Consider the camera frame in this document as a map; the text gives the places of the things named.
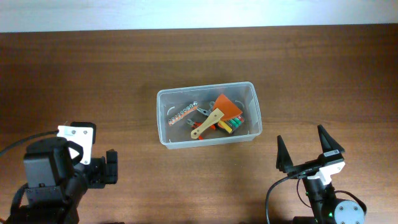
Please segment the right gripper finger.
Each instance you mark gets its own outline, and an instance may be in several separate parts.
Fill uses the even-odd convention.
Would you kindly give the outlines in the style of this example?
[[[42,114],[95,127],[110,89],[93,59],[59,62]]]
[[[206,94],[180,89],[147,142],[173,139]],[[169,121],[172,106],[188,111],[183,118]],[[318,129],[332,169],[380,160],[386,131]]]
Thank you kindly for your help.
[[[340,153],[345,152],[345,149],[328,134],[321,124],[317,126],[317,129],[323,153],[334,150],[337,150]]]
[[[276,168],[281,172],[290,172],[294,165],[281,135],[277,136]]]

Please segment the screwdriver set clear case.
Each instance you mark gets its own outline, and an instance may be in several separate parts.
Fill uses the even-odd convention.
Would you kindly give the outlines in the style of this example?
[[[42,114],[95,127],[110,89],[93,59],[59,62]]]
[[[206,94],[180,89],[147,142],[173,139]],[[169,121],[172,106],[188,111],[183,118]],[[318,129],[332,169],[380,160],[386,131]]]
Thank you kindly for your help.
[[[244,118],[242,116],[238,116],[231,120],[227,120],[224,123],[229,126],[229,129],[225,129],[224,126],[222,126],[220,123],[217,124],[217,127],[219,127],[220,129],[224,129],[228,134],[232,134],[235,130],[243,125]]]

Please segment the orange scraper wooden handle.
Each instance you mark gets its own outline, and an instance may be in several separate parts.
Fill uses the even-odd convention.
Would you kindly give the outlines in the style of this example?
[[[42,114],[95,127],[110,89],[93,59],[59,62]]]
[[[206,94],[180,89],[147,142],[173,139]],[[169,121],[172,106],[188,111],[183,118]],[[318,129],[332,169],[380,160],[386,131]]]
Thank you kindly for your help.
[[[242,113],[243,112],[226,95],[221,94],[214,102],[209,117],[191,132],[191,138],[198,139],[200,135],[213,124],[217,126],[217,124],[220,123],[225,129],[229,129],[229,126],[224,122],[241,116]]]

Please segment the small red-handled pliers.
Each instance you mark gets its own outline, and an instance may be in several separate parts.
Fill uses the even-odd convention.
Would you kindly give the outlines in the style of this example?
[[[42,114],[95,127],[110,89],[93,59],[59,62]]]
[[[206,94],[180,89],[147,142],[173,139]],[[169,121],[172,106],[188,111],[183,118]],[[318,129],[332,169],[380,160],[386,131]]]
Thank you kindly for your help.
[[[197,127],[199,127],[201,125],[201,123],[193,121],[191,119],[187,119],[187,124],[189,124],[192,129],[196,129]],[[216,126],[214,124],[211,125],[210,128],[213,130],[216,130]]]

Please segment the orange black long-nose pliers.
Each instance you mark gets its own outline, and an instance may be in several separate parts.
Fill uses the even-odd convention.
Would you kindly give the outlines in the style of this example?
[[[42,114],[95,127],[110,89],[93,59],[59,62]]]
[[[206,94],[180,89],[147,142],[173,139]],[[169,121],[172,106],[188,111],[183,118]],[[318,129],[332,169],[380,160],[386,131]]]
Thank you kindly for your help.
[[[211,110],[205,110],[203,108],[197,108],[197,111],[205,115],[206,117],[209,117],[209,115],[211,114]]]

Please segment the socket bit rail orange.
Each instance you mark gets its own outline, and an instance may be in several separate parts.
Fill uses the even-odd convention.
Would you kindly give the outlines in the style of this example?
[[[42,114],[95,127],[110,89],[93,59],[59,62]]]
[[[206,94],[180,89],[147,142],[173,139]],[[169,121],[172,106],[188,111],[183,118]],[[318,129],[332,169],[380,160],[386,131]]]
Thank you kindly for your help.
[[[186,106],[184,109],[180,110],[177,114],[168,120],[169,126],[173,126],[175,123],[182,120],[184,117],[188,116],[190,113],[194,112],[198,108],[198,102],[193,101],[191,104]]]

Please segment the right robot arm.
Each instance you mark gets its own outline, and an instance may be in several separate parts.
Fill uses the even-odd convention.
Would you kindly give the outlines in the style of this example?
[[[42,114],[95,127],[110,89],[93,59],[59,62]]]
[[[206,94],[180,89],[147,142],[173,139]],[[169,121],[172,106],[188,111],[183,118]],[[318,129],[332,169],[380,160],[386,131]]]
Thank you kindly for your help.
[[[290,179],[302,181],[313,215],[311,217],[294,217],[292,223],[331,223],[360,224],[364,223],[366,204],[350,192],[342,194],[352,199],[338,198],[338,191],[332,185],[331,177],[342,171],[345,166],[343,153],[345,149],[338,144],[322,125],[317,126],[322,153],[312,161],[295,166],[285,146],[282,136],[277,136],[276,168],[287,176],[278,180],[266,195],[266,218],[269,219],[269,197],[277,185]]]

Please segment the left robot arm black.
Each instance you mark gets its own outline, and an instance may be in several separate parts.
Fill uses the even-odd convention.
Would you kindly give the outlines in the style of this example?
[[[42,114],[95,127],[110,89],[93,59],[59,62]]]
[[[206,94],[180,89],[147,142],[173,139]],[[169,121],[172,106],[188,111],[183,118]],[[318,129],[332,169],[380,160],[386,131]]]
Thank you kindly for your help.
[[[61,137],[36,141],[26,148],[27,183],[12,199],[6,223],[78,223],[78,205],[88,189],[118,181],[118,154],[108,150],[89,165],[81,164],[83,147]]]

